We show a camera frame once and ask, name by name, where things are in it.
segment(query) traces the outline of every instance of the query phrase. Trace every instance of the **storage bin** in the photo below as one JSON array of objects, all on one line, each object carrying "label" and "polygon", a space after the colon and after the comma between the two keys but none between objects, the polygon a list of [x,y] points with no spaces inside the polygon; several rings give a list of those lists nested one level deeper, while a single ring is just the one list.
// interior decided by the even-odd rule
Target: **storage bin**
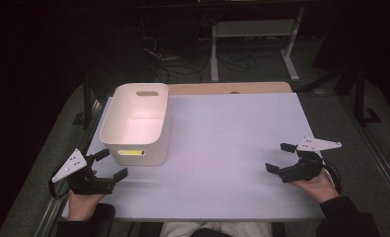
[{"label": "storage bin", "polygon": [[132,83],[117,87],[100,140],[121,165],[158,166],[165,162],[172,116],[168,86]]}]

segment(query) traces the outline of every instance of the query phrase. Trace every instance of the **human hand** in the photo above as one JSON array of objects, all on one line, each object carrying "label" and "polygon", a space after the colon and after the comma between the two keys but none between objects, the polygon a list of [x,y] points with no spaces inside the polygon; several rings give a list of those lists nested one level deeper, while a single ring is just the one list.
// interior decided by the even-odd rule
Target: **human hand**
[{"label": "human hand", "polygon": [[321,173],[310,181],[301,180],[292,182],[291,184],[304,190],[309,196],[318,201],[318,203],[339,196],[325,169],[322,169]]},{"label": "human hand", "polygon": [[87,221],[96,210],[96,205],[105,195],[75,195],[69,191],[68,221]]}]

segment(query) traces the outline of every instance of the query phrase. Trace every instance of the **black cable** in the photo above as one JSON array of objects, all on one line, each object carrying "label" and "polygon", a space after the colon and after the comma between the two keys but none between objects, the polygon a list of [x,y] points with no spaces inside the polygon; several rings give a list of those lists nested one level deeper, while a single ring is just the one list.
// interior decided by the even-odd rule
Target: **black cable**
[{"label": "black cable", "polygon": [[163,82],[163,83],[165,83],[165,84],[171,83],[170,79],[172,79],[172,78],[176,81],[177,84],[179,83],[179,79],[177,78],[177,76],[171,75],[170,71],[168,69],[166,69],[164,67],[161,67],[161,66],[158,66],[158,69],[159,69],[160,72],[161,72],[161,70],[163,70],[163,71],[165,71],[167,73],[167,80],[165,82]]},{"label": "black cable", "polygon": [[68,190],[65,191],[63,194],[59,195],[56,193],[55,190],[55,183],[52,181],[52,178],[56,175],[56,173],[61,169],[62,165],[64,163],[61,163],[55,167],[55,169],[52,171],[52,174],[50,175],[50,179],[47,181],[48,187],[49,187],[49,193],[53,198],[61,199],[66,194],[68,194]]},{"label": "black cable", "polygon": [[[157,66],[156,68],[158,69],[158,74],[157,74],[158,80],[162,83],[165,83],[165,84],[169,83],[169,80],[171,77],[170,72],[167,69],[160,67],[160,66]],[[167,80],[165,82],[163,82],[163,80],[162,80],[161,70],[164,70],[167,73]]]},{"label": "black cable", "polygon": [[237,64],[234,64],[234,63],[231,63],[229,61],[227,61],[226,59],[224,59],[223,57],[221,56],[218,56],[216,55],[216,58],[219,60],[219,62],[224,66],[226,67],[228,70],[231,70],[231,71],[235,71],[235,72],[246,72],[246,71],[249,71],[250,69],[252,68],[246,68],[246,67],[242,67],[240,65],[237,65]]},{"label": "black cable", "polygon": [[280,49],[281,49],[281,48],[285,48],[285,47],[286,47],[286,41],[284,40],[283,43],[281,43],[279,46],[272,46],[272,52],[270,52],[270,53],[268,53],[268,54],[260,55],[260,56],[255,55],[255,54],[259,51],[259,49],[264,49],[264,45],[265,45],[265,43],[262,42],[262,43],[259,45],[258,49],[257,49],[255,52],[252,53],[252,57],[258,59],[258,58],[265,58],[265,57],[273,56],[273,55],[275,55],[276,53],[280,52]]},{"label": "black cable", "polygon": [[[241,52],[238,52],[240,55],[242,55],[244,58],[241,59],[241,60],[245,60],[247,58],[254,58],[253,55],[254,53],[256,53],[257,51],[259,51],[259,49],[262,47],[263,43],[260,43],[259,46],[255,49],[252,50],[252,52],[249,52],[247,53],[246,55],[244,55],[243,53]],[[239,49],[243,49],[243,45],[239,45],[238,48],[236,50],[239,50]]]},{"label": "black cable", "polygon": [[326,169],[327,172],[330,174],[330,177],[333,180],[333,183],[334,183],[334,186],[336,188],[337,193],[339,193],[339,195],[341,195],[343,187],[342,187],[342,177],[340,175],[340,171],[337,169],[337,167],[333,163],[331,163],[327,160],[324,160],[324,161],[326,162],[326,165],[324,165],[324,169]]},{"label": "black cable", "polygon": [[[183,63],[179,62],[179,63],[174,63],[174,64],[161,61],[161,63],[158,63],[156,65],[156,67],[159,68],[159,69],[164,70],[168,74],[168,79],[170,79],[171,77],[175,77],[176,81],[178,83],[179,83],[179,81],[178,81],[177,77],[174,76],[174,75],[171,75],[171,73],[175,73],[175,74],[179,74],[179,75],[193,75],[193,74],[197,74],[198,78],[199,78],[199,83],[201,83],[201,80],[202,80],[201,71],[206,67],[206,65],[208,64],[209,59],[205,61],[205,63],[203,64],[203,66],[200,69],[197,69],[197,68],[194,68],[194,67],[190,67],[189,65],[194,64],[194,62],[190,61],[188,58],[183,57],[183,60],[186,60],[186,61],[184,61]],[[175,69],[172,69],[172,68],[189,69],[190,72],[179,71],[179,70],[175,70]]]},{"label": "black cable", "polygon": [[[254,57],[244,56],[241,52],[239,52],[238,54],[240,54],[244,58],[243,59],[238,59],[238,58],[235,58],[234,55],[231,56],[230,53],[226,52],[226,55],[228,55],[228,57],[231,58],[231,60],[233,60],[234,62],[244,62],[247,65],[246,68],[248,68],[248,69],[254,69],[254,68],[257,67],[257,60]],[[250,60],[253,61],[253,65],[252,66],[250,66],[250,64],[249,64],[247,59],[250,59]]]},{"label": "black cable", "polygon": [[[247,60],[248,58],[252,58],[251,57],[251,53],[249,53],[250,55],[244,55],[243,53],[241,53],[241,52],[234,52],[234,51],[231,51],[231,52],[225,52],[225,54],[231,59],[231,60],[233,60],[233,61],[235,61],[235,62],[240,62],[240,61],[245,61],[245,60]],[[242,56],[242,58],[236,58],[235,57],[235,54],[240,54],[241,56]]]},{"label": "black cable", "polygon": [[163,58],[163,59],[160,59],[159,61],[164,66],[165,65],[187,66],[187,65],[191,65],[191,64],[195,63],[193,60],[191,60],[189,57],[186,57],[186,56],[179,56],[178,58],[174,58],[174,59],[167,59],[167,58],[164,59]]}]

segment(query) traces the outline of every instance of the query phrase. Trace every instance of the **white table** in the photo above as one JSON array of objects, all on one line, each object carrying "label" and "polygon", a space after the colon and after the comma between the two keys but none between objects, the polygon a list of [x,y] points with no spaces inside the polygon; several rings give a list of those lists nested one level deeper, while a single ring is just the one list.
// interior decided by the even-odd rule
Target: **white table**
[{"label": "white table", "polygon": [[[166,162],[128,167],[129,176],[102,200],[115,206],[117,218],[281,222],[323,217],[311,197],[265,167],[295,164],[297,156],[279,145],[313,136],[296,94],[170,96],[169,112]],[[88,154],[105,149],[101,124]],[[98,177],[107,178],[122,168],[112,156],[93,165]]]}]

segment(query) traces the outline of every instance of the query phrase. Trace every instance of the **cable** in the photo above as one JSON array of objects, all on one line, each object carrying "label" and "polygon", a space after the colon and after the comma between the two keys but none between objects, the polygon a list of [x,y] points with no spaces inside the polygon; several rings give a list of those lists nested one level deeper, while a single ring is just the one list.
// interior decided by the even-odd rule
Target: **cable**
[{"label": "cable", "polygon": [[205,61],[205,63],[200,67],[196,68],[190,65],[195,64],[196,62],[190,60],[187,57],[182,57],[180,61],[171,63],[170,61],[157,61],[157,64],[154,66],[158,69],[157,77],[160,81],[162,81],[162,74],[161,71],[165,71],[167,73],[167,81],[166,83],[169,83],[171,78],[175,78],[176,82],[179,83],[178,77],[173,74],[178,75],[193,75],[196,74],[198,76],[198,82],[201,83],[202,76],[201,71],[206,67],[208,64],[209,59]]},{"label": "cable", "polygon": [[339,195],[341,195],[343,187],[342,187],[342,177],[340,175],[340,171],[330,161],[328,161],[328,160],[324,160],[324,161],[326,162],[326,165],[324,165],[324,169],[326,169],[327,172],[330,174],[330,177],[333,180],[333,183],[334,183],[334,186],[336,188],[337,193],[339,193]]},{"label": "cable", "polygon": [[217,58],[219,62],[221,62],[222,65],[229,70],[235,72],[246,72],[257,67],[258,63],[256,59],[269,57],[278,52],[277,49],[273,49],[272,52],[268,54],[255,55],[257,52],[260,51],[264,44],[264,42],[260,43],[255,49],[248,53],[242,53],[239,51],[240,49],[244,49],[243,45],[239,45],[237,48],[230,52],[225,52],[225,55],[227,55],[231,61],[225,59],[222,56],[217,56]]},{"label": "cable", "polygon": [[143,47],[142,49],[149,52],[151,55],[157,57],[157,58],[161,58],[162,55],[161,53],[159,52],[156,52],[157,51],[157,40],[155,40],[154,38],[152,37],[143,37],[144,40],[151,40],[153,43],[154,43],[154,48],[153,49],[148,49],[146,47]]},{"label": "cable", "polygon": [[59,195],[56,193],[56,190],[55,190],[55,183],[52,181],[52,178],[56,175],[56,173],[61,169],[62,165],[64,163],[60,163],[59,165],[57,165],[55,167],[55,169],[52,171],[52,174],[50,175],[50,179],[47,181],[48,183],[48,186],[49,186],[49,192],[50,192],[50,195],[53,197],[53,198],[57,198],[57,199],[61,199],[62,197],[64,197],[66,194],[68,194],[68,190],[65,191],[63,194]]}]

